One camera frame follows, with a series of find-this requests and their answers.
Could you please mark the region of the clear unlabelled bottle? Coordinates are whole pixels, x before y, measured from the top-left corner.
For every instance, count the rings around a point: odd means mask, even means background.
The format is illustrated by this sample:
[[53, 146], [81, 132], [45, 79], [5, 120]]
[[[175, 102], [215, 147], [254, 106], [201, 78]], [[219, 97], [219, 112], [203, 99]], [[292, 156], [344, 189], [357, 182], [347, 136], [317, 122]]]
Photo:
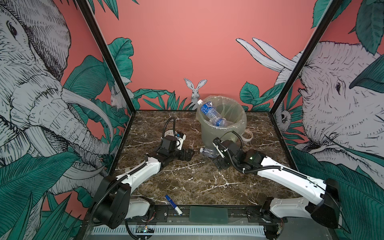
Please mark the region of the clear unlabelled bottle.
[[200, 153], [210, 159], [215, 159], [218, 156], [215, 150], [208, 148], [200, 148]]

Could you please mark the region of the Pocari Sweat blue label bottle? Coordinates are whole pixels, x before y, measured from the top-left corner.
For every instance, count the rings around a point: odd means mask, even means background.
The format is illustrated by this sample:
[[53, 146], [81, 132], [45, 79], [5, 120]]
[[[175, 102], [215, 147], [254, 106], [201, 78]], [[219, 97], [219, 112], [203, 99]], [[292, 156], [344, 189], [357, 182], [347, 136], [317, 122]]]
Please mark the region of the Pocari Sweat blue label bottle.
[[198, 106], [202, 114], [204, 114], [214, 126], [222, 119], [222, 115], [216, 110], [211, 101], [204, 102], [203, 100], [198, 100]]

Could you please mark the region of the blue cap bottle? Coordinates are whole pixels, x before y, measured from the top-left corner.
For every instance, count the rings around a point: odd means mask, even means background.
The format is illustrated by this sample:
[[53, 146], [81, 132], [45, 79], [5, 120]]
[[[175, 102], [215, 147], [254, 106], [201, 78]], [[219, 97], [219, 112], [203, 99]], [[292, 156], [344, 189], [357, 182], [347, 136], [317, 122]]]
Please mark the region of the blue cap bottle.
[[231, 125], [233, 125], [233, 123], [231, 121], [224, 119], [224, 118], [217, 120], [214, 124], [214, 126], [221, 127], [221, 128], [227, 128]]

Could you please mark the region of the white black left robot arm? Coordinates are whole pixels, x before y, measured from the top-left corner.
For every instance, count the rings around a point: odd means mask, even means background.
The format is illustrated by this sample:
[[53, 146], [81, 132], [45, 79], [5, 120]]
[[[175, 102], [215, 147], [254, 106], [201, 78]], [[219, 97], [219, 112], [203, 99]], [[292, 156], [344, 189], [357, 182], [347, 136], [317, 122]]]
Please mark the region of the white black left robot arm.
[[183, 148], [186, 135], [176, 133], [162, 137], [160, 146], [147, 153], [145, 160], [116, 177], [107, 176], [100, 183], [92, 203], [90, 224], [117, 228], [125, 219], [143, 217], [150, 211], [150, 200], [138, 197], [131, 200], [142, 183], [158, 174], [170, 162], [180, 160], [189, 162], [195, 151]]

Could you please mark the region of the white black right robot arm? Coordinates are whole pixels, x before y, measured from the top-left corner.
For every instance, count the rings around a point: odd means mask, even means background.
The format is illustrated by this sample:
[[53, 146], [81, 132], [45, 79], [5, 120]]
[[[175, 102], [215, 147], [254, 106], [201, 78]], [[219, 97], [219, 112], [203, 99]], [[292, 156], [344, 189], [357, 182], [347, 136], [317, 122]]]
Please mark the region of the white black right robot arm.
[[307, 218], [330, 228], [341, 227], [340, 185], [334, 179], [322, 180], [288, 168], [271, 157], [256, 151], [243, 151], [242, 145], [231, 140], [213, 140], [219, 153], [214, 159], [218, 170], [233, 166], [243, 175], [257, 175], [272, 180], [300, 195], [295, 199], [272, 198], [264, 204], [263, 215], [273, 218]]

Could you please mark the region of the white round alarm clock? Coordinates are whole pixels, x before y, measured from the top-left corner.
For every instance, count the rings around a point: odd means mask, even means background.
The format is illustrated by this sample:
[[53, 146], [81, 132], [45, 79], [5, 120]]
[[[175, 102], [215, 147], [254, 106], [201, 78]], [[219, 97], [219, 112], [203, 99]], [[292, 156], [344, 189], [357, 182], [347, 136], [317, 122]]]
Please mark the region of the white round alarm clock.
[[174, 137], [177, 137], [177, 132], [176, 131], [173, 131], [173, 130], [168, 130], [165, 132], [164, 136], [174, 136]]

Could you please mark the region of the white adhesive tape roll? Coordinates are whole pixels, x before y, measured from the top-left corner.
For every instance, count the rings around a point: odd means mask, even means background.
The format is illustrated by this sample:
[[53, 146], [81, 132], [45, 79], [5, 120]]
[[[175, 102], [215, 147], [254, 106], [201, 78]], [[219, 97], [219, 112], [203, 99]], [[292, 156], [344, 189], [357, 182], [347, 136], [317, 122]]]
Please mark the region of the white adhesive tape roll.
[[245, 132], [241, 135], [241, 138], [244, 142], [248, 143], [253, 139], [254, 135], [253, 132], [246, 129]]

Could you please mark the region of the blue white marker pen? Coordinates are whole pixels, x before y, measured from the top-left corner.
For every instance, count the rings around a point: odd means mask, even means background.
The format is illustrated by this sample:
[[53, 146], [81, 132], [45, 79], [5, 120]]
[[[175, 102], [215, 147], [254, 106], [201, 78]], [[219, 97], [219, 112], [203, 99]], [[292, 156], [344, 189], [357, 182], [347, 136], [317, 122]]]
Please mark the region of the blue white marker pen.
[[172, 200], [172, 198], [168, 195], [165, 195], [166, 200], [171, 204], [174, 210], [177, 212], [179, 216], [183, 215], [183, 211], [179, 208], [179, 206]]

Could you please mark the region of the green rectangular pad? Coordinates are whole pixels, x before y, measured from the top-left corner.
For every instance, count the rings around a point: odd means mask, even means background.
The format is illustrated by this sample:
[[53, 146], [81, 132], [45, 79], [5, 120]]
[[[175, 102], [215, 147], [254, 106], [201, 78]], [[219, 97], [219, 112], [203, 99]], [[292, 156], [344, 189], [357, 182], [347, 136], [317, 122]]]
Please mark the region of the green rectangular pad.
[[207, 206], [191, 206], [189, 221], [204, 224], [228, 224], [228, 209]]

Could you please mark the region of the black left frame post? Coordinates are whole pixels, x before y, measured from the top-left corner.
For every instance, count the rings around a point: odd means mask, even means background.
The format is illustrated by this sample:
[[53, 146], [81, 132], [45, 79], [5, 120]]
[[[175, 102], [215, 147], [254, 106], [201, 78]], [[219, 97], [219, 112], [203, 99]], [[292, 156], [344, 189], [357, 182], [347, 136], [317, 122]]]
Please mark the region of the black left frame post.
[[107, 66], [111, 71], [111, 74], [114, 80], [117, 82], [119, 90], [121, 91], [121, 94], [124, 98], [125, 103], [127, 104], [128, 109], [130, 110], [131, 113], [135, 114], [136, 113], [135, 107], [131, 101], [131, 98], [127, 93], [127, 89], [125, 85], [123, 84], [117, 65], [112, 57], [112, 54], [109, 50], [108, 45], [106, 44], [105, 38], [102, 35], [102, 32], [94, 17], [94, 14], [92, 12], [89, 2], [84, 0], [77, 0], [76, 3], [80, 8], [80, 11], [102, 53], [103, 58], [106, 60]]

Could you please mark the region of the black frame post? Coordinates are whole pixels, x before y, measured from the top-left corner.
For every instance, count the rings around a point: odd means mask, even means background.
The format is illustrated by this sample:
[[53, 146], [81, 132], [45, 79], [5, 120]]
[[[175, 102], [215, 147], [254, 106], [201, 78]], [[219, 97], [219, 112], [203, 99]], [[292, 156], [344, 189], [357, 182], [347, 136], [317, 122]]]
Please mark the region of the black frame post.
[[339, 7], [342, 5], [342, 0], [334, 0], [330, 1], [327, 8], [325, 9], [324, 14], [322, 15], [319, 24], [317, 25], [315, 31], [313, 32], [308, 44], [306, 45], [306, 48], [303, 50], [303, 53], [301, 57], [299, 58], [297, 64], [295, 65], [294, 69], [292, 70], [292, 73], [290, 74], [287, 82], [285, 83], [281, 93], [279, 94], [277, 100], [275, 101], [273, 107], [271, 108], [269, 115], [274, 115], [280, 106], [280, 104], [283, 102], [285, 96], [291, 89], [292, 85], [295, 83], [296, 79], [299, 76], [299, 73], [305, 66], [307, 60], [313, 53], [316, 45], [320, 41], [321, 37], [323, 36], [324, 32], [328, 28], [329, 24], [331, 23], [334, 15], [336, 14]]
[[106, 60], [107, 66], [111, 71], [111, 74], [114, 80], [117, 82], [119, 90], [121, 91], [121, 94], [124, 98], [125, 103], [127, 104], [128, 109], [130, 110], [131, 113], [135, 114], [136, 113], [135, 107], [131, 101], [131, 98], [127, 93], [127, 89], [125, 85], [123, 84], [117, 65], [112, 57], [112, 54], [109, 50], [108, 45], [106, 44], [105, 38], [102, 35], [102, 32], [94, 17], [94, 14], [92, 12], [89, 2], [84, 0], [77, 0], [76, 3], [80, 8], [80, 11], [102, 53], [103, 58]]

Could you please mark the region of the black right frame post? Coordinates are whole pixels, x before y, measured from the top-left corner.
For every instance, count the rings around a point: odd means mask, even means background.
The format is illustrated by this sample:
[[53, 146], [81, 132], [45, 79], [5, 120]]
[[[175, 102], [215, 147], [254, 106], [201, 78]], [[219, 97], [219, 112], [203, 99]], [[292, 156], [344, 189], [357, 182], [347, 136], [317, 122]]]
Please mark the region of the black right frame post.
[[313, 53], [316, 45], [320, 41], [321, 37], [323, 36], [324, 32], [328, 28], [329, 24], [331, 23], [334, 15], [336, 14], [339, 7], [342, 5], [342, 0], [334, 0], [330, 1], [327, 8], [325, 9], [324, 14], [322, 15], [319, 24], [317, 25], [315, 31], [313, 32], [308, 44], [306, 45], [306, 48], [303, 50], [303, 53], [301, 57], [299, 58], [297, 64], [295, 65], [294, 69], [292, 70], [292, 73], [290, 74], [287, 82], [285, 83], [281, 93], [279, 94], [277, 100], [275, 101], [273, 107], [271, 108], [269, 115], [274, 115], [280, 106], [280, 104], [283, 102], [285, 96], [291, 89], [292, 85], [295, 83], [296, 79], [299, 76], [299, 73], [305, 66], [307, 60]]

